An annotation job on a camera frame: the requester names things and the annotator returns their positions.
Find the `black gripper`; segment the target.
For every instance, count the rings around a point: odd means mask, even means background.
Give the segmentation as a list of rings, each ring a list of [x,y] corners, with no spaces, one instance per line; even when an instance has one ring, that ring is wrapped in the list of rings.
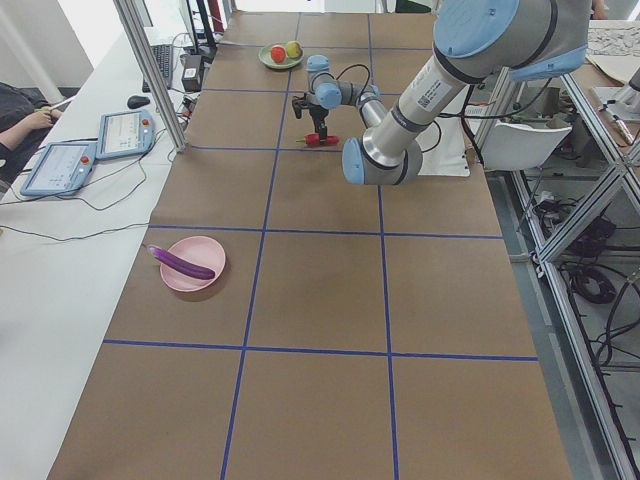
[[[302,96],[294,96],[291,101],[295,118],[300,120],[304,111],[308,111],[314,124],[314,130],[317,131],[318,144],[325,145],[328,138],[326,118],[329,111],[324,107],[317,105],[309,100],[308,94]]]

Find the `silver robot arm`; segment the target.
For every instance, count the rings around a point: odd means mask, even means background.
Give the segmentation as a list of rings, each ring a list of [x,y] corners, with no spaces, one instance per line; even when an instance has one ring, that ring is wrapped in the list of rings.
[[[325,118],[341,105],[358,109],[367,129],[342,150],[346,180],[355,185],[398,185],[423,164],[417,137],[468,85],[499,67],[515,81],[554,78],[585,60],[591,4],[588,1],[446,1],[433,29],[432,55],[392,109],[371,85],[336,79],[328,59],[307,61],[307,91],[292,100],[294,114],[309,111],[320,140]]]

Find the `person hand at desk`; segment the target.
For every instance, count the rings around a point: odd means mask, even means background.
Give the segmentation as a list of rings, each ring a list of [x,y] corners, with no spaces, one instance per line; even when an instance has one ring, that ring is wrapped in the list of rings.
[[[27,115],[23,122],[30,131],[51,128],[62,116],[58,109],[41,108]]]

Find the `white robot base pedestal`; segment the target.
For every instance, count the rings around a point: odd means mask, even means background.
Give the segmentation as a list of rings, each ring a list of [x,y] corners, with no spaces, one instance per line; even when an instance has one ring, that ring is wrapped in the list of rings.
[[[419,176],[470,175],[464,133],[457,118],[434,121],[416,140],[423,152]]]

